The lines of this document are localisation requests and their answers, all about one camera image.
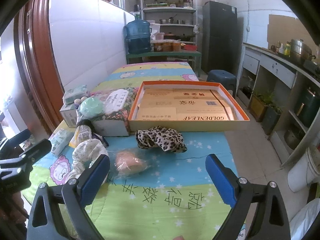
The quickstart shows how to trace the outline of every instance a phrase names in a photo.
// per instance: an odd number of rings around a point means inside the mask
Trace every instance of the wooden door frame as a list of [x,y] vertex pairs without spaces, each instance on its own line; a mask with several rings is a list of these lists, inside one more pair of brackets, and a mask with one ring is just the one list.
[[30,90],[53,132],[63,120],[60,109],[64,90],[52,49],[49,0],[30,0],[20,10],[19,43],[23,47],[20,55]]

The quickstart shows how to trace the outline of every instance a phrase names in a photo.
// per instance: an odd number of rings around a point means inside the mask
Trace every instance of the water jug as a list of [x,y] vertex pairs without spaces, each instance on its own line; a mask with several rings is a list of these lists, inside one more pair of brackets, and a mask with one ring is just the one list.
[[151,51],[150,23],[140,19],[140,13],[135,14],[135,20],[126,25],[128,50],[130,54],[140,54]]

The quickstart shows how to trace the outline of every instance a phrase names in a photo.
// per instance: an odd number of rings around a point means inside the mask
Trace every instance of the bed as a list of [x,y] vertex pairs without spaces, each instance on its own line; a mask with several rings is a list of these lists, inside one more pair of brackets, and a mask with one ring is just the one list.
[[[187,63],[143,63],[126,65],[108,76],[94,91],[106,88],[139,87],[146,80],[193,80],[197,77]],[[63,121],[59,127],[74,131]],[[222,132],[182,133],[188,150],[164,154],[160,149],[145,150],[152,167],[135,177],[109,176],[85,209],[105,239],[209,240],[227,217],[225,205],[205,170],[205,158],[215,153],[237,175],[228,142]],[[137,147],[134,136],[108,137],[109,153]],[[67,146],[59,158],[47,154],[34,165],[32,185],[23,191],[33,201],[38,185],[65,183],[72,170],[73,148]],[[61,212],[71,235],[76,235],[62,205]],[[238,240],[245,238],[245,225]]]

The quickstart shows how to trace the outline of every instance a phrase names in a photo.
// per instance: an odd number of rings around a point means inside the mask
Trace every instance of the black refrigerator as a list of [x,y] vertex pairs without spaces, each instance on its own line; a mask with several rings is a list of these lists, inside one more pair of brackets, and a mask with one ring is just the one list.
[[230,73],[236,64],[237,8],[214,1],[203,6],[202,65],[204,72],[222,69]]

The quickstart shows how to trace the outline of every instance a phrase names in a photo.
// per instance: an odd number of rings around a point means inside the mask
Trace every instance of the mint green ball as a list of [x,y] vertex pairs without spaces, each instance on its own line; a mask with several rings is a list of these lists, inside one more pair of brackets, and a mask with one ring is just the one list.
[[79,106],[79,112],[86,119],[94,118],[103,112],[103,103],[95,97],[87,98]]

